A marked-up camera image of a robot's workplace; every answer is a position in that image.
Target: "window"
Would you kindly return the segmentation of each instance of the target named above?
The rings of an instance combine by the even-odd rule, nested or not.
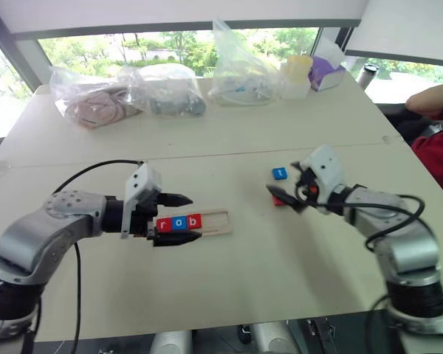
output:
[[[0,138],[19,118],[31,91],[0,50]]]
[[[375,103],[404,103],[413,94],[443,83],[443,66],[399,60],[347,57],[346,68],[357,78],[365,63],[379,67],[366,94]]]
[[[255,53],[278,65],[289,55],[309,54],[318,28],[237,29]],[[212,31],[87,35],[39,41],[52,65],[81,74],[109,77],[122,65],[183,63],[210,77],[217,61]]]

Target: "person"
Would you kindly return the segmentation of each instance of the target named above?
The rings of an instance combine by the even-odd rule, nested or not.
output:
[[[432,120],[443,119],[443,85],[428,88],[410,97],[405,107]],[[419,136],[412,149],[443,189],[443,130],[432,136]]]

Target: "white wall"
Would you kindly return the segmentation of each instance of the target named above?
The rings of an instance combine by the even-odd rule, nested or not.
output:
[[[348,50],[443,60],[443,0],[370,0]]]
[[[11,33],[166,22],[360,19],[368,0],[0,0]]]

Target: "plastic bag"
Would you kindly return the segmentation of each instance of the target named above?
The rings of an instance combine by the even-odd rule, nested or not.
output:
[[[126,102],[142,111],[165,116],[199,116],[205,112],[196,75],[182,64],[126,67],[119,76],[128,83]]]
[[[125,102],[125,83],[57,66],[52,66],[51,72],[49,87],[56,107],[63,117],[86,128],[97,128],[140,112]]]
[[[279,72],[254,56],[222,20],[213,20],[219,59],[209,91],[219,105],[263,105],[279,95]]]

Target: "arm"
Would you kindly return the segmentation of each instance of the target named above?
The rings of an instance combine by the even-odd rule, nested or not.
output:
[[[405,106],[409,111],[437,116],[443,112],[443,85],[435,86],[410,97]]]

